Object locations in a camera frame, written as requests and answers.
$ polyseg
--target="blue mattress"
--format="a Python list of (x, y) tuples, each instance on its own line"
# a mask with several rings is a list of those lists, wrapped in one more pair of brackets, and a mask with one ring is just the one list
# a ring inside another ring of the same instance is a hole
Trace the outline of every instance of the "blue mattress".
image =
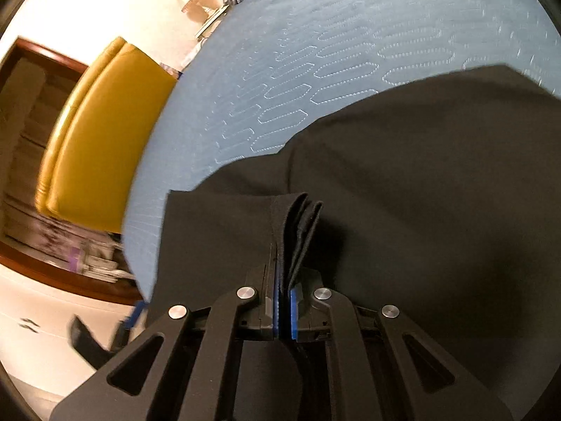
[(244, 0), (179, 80), (138, 166), (123, 234), (142, 293), (170, 189), (277, 152), (369, 95), (496, 63), (561, 91), (560, 37), (537, 0)]

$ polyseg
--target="folded black cloth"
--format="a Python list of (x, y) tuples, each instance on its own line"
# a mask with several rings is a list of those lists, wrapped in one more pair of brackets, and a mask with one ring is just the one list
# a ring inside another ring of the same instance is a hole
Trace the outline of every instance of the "folded black cloth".
[(273, 198), (287, 200), (287, 217), (300, 192), (323, 202), (309, 249), (296, 252), (305, 266), (358, 305), (398, 306), (515, 419), (532, 406), (529, 419), (546, 419), (536, 402), (554, 392), (561, 363), (561, 101), (507, 67), (428, 78), (173, 192), (151, 314), (209, 305), (242, 283), (279, 245), (267, 228)]

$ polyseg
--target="wooden frame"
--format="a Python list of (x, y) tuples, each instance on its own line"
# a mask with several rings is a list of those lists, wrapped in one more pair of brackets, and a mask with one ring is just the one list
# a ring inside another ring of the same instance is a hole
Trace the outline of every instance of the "wooden frame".
[[(47, 72), (78, 81), (88, 66), (40, 44), (18, 38), (0, 66), (0, 89), (16, 64), (26, 58)], [(137, 288), (127, 281), (103, 282), (60, 269), (0, 242), (0, 264), (45, 285), (100, 301), (134, 305), (142, 299)]]

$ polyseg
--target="triangular cutout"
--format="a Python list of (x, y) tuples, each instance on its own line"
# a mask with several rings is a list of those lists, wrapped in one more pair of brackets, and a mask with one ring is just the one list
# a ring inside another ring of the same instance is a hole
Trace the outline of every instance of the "triangular cutout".
[(454, 383), (454, 375), (412, 335), (405, 334), (403, 341), (425, 392), (433, 394)]
[(136, 353), (129, 356), (115, 369), (107, 377), (107, 382), (131, 396), (138, 396), (148, 378), (148, 373), (162, 347), (162, 343), (164, 343), (162, 336), (152, 337), (142, 348), (136, 350)]

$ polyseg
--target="yellow chair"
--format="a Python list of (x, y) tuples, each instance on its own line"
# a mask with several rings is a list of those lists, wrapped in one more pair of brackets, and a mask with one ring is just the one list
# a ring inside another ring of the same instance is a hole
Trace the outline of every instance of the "yellow chair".
[(41, 162), (37, 210), (119, 233), (136, 166), (175, 84), (141, 50), (115, 39), (58, 117)]

